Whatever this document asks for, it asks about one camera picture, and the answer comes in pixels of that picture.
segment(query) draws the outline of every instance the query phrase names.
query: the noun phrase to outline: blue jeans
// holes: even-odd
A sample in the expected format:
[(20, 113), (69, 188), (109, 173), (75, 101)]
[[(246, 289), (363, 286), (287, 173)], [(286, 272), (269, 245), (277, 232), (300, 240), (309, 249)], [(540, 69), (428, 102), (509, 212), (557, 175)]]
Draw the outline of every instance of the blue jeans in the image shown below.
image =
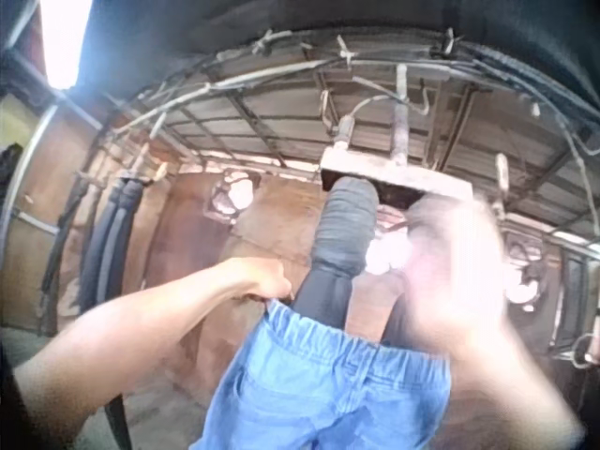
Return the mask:
[(350, 337), (271, 300), (190, 448), (421, 448), (449, 392), (443, 359)]

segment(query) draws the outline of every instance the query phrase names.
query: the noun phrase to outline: denim waistband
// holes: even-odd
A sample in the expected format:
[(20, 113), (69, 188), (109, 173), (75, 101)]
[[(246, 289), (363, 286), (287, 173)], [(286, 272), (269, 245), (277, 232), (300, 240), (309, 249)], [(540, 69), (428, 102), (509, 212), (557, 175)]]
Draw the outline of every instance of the denim waistband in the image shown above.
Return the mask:
[(371, 379), (397, 387), (445, 388), (447, 360), (423, 352), (384, 347), (295, 313), (278, 300), (268, 303), (263, 324), (277, 345), (315, 363), (357, 369), (368, 361)]

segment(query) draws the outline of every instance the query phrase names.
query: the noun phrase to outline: human arm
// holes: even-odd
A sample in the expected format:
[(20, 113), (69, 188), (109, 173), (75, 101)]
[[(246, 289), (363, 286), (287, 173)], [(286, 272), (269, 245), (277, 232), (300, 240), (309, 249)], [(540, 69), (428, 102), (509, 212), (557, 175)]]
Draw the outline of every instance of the human arm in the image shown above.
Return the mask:
[(92, 309), (16, 368), (33, 426), (67, 442), (219, 303), (246, 293), (285, 296), (290, 288), (276, 260), (231, 259)]
[(497, 407), (516, 448), (572, 448), (583, 431), (503, 316), (503, 246), (481, 203), (424, 199), (411, 211), (413, 333)]

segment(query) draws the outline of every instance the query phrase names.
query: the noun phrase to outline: black pants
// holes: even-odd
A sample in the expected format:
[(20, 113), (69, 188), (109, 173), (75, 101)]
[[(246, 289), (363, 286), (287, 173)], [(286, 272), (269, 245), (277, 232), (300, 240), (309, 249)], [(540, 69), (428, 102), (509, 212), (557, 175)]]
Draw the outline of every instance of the black pants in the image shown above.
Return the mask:
[[(315, 232), (311, 268), (292, 303), (303, 316), (344, 329), (353, 279), (365, 269), (374, 237), (378, 198), (365, 180), (342, 178), (332, 188)], [(405, 347), (404, 303), (400, 297), (383, 332), (382, 343)]]

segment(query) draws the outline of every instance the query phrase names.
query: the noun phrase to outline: hand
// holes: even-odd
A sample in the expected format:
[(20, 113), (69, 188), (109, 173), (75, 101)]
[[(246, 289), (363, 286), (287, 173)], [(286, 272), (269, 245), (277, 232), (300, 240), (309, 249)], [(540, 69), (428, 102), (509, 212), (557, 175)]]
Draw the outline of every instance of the hand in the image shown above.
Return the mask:
[(500, 325), (502, 240), (482, 202), (425, 197), (407, 216), (409, 326), (432, 351), (458, 355)]
[(247, 283), (247, 293), (263, 298), (282, 298), (290, 294), (292, 284), (283, 275), (283, 264), (270, 258), (232, 258), (230, 270)]

